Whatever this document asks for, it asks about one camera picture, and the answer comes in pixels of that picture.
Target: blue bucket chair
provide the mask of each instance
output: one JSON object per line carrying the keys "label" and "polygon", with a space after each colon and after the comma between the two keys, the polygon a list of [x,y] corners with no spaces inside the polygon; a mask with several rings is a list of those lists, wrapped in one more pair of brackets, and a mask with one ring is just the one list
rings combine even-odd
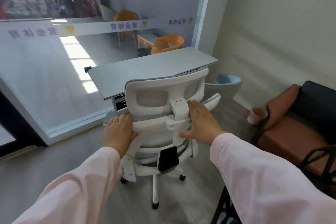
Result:
{"label": "blue bucket chair", "polygon": [[208,99],[214,94],[219,93],[221,95],[220,103],[226,104],[234,97],[242,83],[242,79],[237,76],[220,73],[215,83],[205,83],[203,99]]}

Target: person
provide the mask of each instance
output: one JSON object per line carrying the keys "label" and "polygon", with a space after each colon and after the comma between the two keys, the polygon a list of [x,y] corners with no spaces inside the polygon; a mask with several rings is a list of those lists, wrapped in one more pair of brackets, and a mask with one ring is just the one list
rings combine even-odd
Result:
{"label": "person", "polygon": [[[193,129],[180,136],[211,144],[210,160],[243,224],[336,223],[336,201],[317,190],[297,167],[223,131],[204,105],[188,105]],[[14,223],[96,223],[121,177],[120,159],[136,136],[130,115],[112,118],[101,148],[51,182]]]}

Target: black sofa backrest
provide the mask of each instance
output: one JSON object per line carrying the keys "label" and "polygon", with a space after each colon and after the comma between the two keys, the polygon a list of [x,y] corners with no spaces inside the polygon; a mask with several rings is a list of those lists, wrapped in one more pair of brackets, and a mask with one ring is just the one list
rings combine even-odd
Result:
{"label": "black sofa backrest", "polygon": [[314,124],[336,124],[336,91],[306,81],[290,110]]}

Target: orange plastic chair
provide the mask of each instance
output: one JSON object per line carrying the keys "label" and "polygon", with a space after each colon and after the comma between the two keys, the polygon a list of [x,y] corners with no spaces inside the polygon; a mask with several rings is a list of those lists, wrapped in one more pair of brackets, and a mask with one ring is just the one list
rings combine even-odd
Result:
{"label": "orange plastic chair", "polygon": [[[117,12],[116,15],[114,16],[114,21],[133,21],[133,20],[135,21],[138,19],[139,19],[139,16],[135,12],[128,11],[128,10],[121,10]],[[118,32],[119,47],[120,47],[120,38],[122,41],[124,41],[124,34],[133,34],[134,43],[137,46],[137,42],[135,40],[137,33],[138,31],[136,30]]]}
{"label": "orange plastic chair", "polygon": [[150,54],[157,54],[161,52],[168,52],[182,48],[184,39],[179,35],[167,35],[156,39],[152,51]]}

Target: pink sleeve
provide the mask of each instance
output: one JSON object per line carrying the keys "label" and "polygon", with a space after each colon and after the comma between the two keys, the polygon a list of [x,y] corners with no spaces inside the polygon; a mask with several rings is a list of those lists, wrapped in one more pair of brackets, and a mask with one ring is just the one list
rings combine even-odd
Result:
{"label": "pink sleeve", "polygon": [[336,201],[287,160],[233,134],[214,140],[210,160],[219,169],[242,223],[336,223]]}
{"label": "pink sleeve", "polygon": [[100,148],[78,168],[52,181],[13,223],[97,223],[121,172],[118,152]]}

